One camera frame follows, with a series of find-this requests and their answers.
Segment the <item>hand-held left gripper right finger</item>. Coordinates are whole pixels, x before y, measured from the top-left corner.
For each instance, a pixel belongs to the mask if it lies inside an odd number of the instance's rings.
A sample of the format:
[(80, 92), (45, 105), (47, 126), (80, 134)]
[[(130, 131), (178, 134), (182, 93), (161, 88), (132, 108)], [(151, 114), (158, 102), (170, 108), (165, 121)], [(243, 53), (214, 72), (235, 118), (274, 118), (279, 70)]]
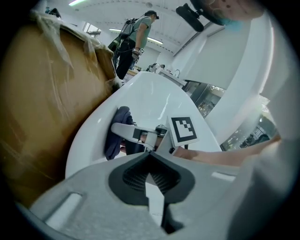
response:
[(248, 163), (233, 167), (150, 156), (165, 197), (162, 226), (151, 240), (236, 240), (231, 227), (245, 195)]

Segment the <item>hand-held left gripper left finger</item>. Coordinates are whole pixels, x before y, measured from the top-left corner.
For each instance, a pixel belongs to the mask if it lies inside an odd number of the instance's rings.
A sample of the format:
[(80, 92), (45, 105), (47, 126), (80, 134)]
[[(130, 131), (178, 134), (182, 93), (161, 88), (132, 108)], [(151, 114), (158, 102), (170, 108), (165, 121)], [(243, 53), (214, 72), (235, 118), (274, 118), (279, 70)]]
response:
[(158, 240), (162, 230), (146, 206), (122, 202), (109, 188), (113, 169), (141, 154), (85, 167), (43, 193), (30, 211), (55, 239)]

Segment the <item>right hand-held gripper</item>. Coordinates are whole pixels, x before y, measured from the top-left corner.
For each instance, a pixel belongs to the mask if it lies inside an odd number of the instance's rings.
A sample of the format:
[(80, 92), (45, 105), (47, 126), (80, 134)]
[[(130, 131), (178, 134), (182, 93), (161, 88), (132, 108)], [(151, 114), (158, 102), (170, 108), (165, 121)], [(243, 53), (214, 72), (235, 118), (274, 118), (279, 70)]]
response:
[(164, 125), (155, 130), (135, 125), (113, 123), (111, 131), (127, 141), (143, 145), (157, 154), (175, 154), (179, 147), (199, 141), (190, 116), (167, 116)]

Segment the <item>dark wiping cloth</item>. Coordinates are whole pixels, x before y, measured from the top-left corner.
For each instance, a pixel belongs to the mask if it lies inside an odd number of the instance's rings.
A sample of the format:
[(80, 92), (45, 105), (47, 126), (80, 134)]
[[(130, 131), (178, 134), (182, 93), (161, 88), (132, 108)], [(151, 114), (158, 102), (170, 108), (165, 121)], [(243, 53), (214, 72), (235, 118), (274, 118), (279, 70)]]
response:
[(121, 106), (115, 113), (107, 133), (105, 148), (104, 148), (104, 155), (107, 160), (115, 159), (115, 157), (120, 153), (120, 146), (122, 141), (125, 141), (127, 155), (144, 152), (144, 147), (142, 145), (129, 142), (127, 140), (124, 140), (120, 136), (114, 134), (111, 131), (111, 126), (114, 123), (122, 123), (122, 124), (136, 126), (136, 123), (133, 121), (133, 118), (131, 116), (129, 107)]

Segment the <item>white bathtub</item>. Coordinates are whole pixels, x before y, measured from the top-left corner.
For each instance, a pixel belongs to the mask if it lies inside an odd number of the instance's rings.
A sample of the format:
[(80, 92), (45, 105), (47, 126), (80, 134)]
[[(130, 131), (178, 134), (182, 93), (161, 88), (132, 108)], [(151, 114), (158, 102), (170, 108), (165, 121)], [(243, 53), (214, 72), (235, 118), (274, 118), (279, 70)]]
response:
[(65, 177), (106, 160), (104, 146), (107, 131), (117, 109), (127, 106), (138, 126), (154, 129), (167, 122), (168, 116), (189, 116), (199, 141), (191, 150), (206, 152), (221, 148), (192, 99), (170, 80), (153, 73), (141, 72), (113, 93), (84, 121), (71, 144)]

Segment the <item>person's right forearm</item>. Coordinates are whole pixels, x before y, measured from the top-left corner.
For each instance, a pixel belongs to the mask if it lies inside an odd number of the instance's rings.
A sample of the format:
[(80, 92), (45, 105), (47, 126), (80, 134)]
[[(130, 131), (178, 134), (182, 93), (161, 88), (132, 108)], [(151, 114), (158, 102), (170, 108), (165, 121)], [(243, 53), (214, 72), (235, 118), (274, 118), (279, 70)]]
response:
[(270, 140), (255, 144), (250, 147), (246, 147), (234, 151), (222, 151), (222, 152), (205, 152), (205, 151), (198, 151), (198, 150), (188, 150), (179, 147), (176, 150), (174, 156), (183, 159), (192, 160), (192, 161), (213, 164), (213, 165), (241, 166), (246, 158), (250, 156), (258, 155), (269, 145), (280, 141), (281, 141), (280, 135), (276, 135)]

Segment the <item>person's white t-shirt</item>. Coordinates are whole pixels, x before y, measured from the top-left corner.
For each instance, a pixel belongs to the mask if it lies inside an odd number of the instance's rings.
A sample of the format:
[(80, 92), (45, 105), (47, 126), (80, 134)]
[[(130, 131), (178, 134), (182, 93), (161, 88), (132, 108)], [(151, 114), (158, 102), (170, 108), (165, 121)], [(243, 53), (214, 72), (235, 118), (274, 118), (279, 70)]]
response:
[(282, 218), (286, 201), (300, 180), (300, 139), (271, 145), (255, 160), (250, 186), (232, 217), (227, 240), (265, 238)]

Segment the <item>large cardboard box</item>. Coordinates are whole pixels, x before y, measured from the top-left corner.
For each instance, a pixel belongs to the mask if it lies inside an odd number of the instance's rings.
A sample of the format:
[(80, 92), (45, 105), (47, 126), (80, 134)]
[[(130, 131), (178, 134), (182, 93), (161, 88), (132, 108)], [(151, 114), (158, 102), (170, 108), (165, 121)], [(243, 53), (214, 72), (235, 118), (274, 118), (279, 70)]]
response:
[(0, 173), (30, 207), (64, 179), (80, 126), (117, 87), (113, 52), (58, 18), (31, 11), (0, 63)]

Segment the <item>dark-framed window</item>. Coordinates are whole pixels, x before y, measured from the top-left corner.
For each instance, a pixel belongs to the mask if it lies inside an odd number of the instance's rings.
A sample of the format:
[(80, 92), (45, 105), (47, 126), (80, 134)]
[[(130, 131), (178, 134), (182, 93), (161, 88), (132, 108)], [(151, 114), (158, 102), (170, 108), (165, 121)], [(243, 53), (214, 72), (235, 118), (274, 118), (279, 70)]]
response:
[[(193, 100), (201, 115), (206, 118), (217, 105), (225, 90), (210, 84), (187, 81), (182, 88)], [(230, 137), (220, 144), (222, 151), (243, 149), (265, 142), (278, 134), (277, 127), (267, 108), (269, 100), (258, 97), (258, 103)]]

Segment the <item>blue face mask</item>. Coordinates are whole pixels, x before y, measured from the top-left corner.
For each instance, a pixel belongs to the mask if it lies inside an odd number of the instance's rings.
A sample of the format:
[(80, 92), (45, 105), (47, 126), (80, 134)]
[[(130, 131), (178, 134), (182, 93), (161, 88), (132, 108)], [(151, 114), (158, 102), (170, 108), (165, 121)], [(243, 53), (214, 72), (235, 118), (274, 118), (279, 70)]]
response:
[(217, 19), (212, 19), (211, 22), (213, 22), (216, 25), (224, 26), (225, 29), (230, 30), (230, 31), (240, 31), (243, 22), (242, 21), (235, 21), (235, 20), (230, 20), (228, 18), (217, 18)]

